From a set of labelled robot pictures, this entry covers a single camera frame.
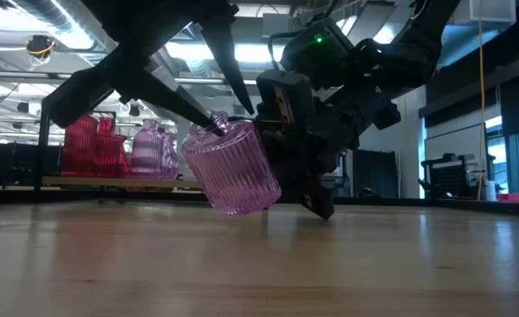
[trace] ductwork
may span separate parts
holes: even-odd
[[[194,77],[212,77],[212,69],[205,60],[186,61]]]
[[[116,43],[78,0],[8,0],[26,15],[46,24],[49,33],[68,48],[110,52]],[[98,63],[100,55],[81,55]]]
[[[191,23],[184,30],[195,41],[204,42],[203,36],[200,34],[200,29],[194,23]],[[212,77],[212,69],[208,61],[186,61],[190,72],[194,77]]]

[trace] window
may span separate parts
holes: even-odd
[[[508,193],[508,163],[506,160],[506,142],[502,135],[502,117],[498,116],[486,122],[486,144],[488,154],[494,156],[493,180],[501,194]]]

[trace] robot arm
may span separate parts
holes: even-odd
[[[391,100],[434,74],[441,35],[459,0],[414,4],[411,20],[390,44],[367,39],[354,47],[331,18],[316,21],[292,33],[281,59],[286,71],[267,70],[257,79],[263,104],[256,126],[278,181],[324,219],[333,205],[320,175],[336,168],[344,149],[357,149],[372,124],[386,129],[400,122]],[[340,88],[325,101],[312,98],[312,89],[331,87]]]

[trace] wooden table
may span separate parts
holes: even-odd
[[[519,217],[0,206],[0,316],[519,316]]]

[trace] red glass jar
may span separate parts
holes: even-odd
[[[100,119],[99,134],[97,135],[97,151],[94,164],[99,178],[120,178],[120,156],[126,136],[114,134],[114,120]]]
[[[63,177],[95,176],[97,126],[97,120],[86,114],[65,130],[62,155]]]

